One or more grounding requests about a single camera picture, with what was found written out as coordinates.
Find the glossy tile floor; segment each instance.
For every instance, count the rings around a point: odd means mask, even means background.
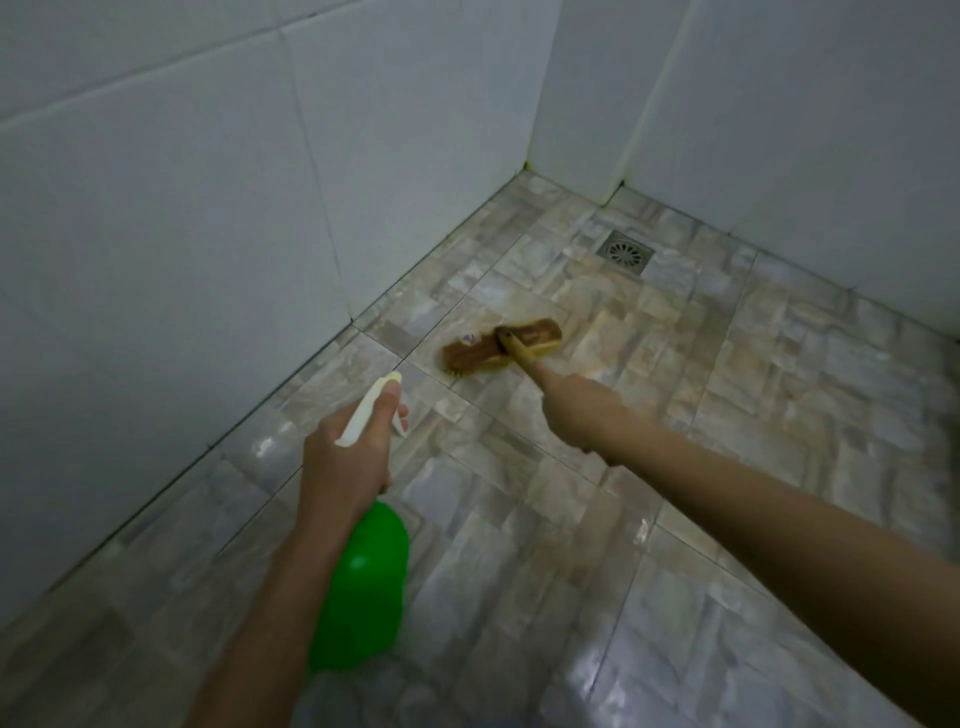
[[[613,229],[656,251],[640,279],[593,254]],[[517,372],[438,371],[448,339],[539,316],[557,369],[950,554],[952,343],[629,190],[598,209],[523,173],[6,630],[0,721],[177,725],[290,527],[303,434],[398,368],[401,634],[295,725],[910,724],[645,483],[556,440]]]

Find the metal drain cover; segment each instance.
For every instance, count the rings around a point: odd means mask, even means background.
[[[650,258],[653,257],[654,251],[632,237],[627,237],[622,232],[613,231],[607,236],[604,244],[600,246],[597,254],[614,265],[639,276],[647,263],[650,262]]]

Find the wooden handle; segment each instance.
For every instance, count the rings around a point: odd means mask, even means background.
[[[527,376],[533,379],[534,383],[543,391],[543,376],[537,366],[537,358],[530,353],[523,342],[514,336],[509,327],[496,327],[493,334],[500,342],[500,346],[507,350],[507,353],[519,365],[520,369],[526,372]]]

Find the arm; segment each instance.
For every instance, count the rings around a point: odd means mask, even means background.
[[[333,442],[356,402],[323,420],[304,441],[296,524],[276,550],[246,620],[207,674],[185,728],[290,722],[330,578],[353,527],[389,484],[391,419],[398,403],[399,386],[388,383],[366,431],[350,448]],[[399,414],[406,417],[405,406]]]
[[[643,422],[597,382],[546,373],[543,390],[561,439],[646,480],[905,711],[958,724],[960,570]]]

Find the wall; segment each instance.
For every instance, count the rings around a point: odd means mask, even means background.
[[[0,11],[0,622],[522,166],[560,3],[202,5]]]
[[[689,0],[564,0],[530,165],[605,203]]]
[[[960,11],[690,8],[627,184],[960,336]]]

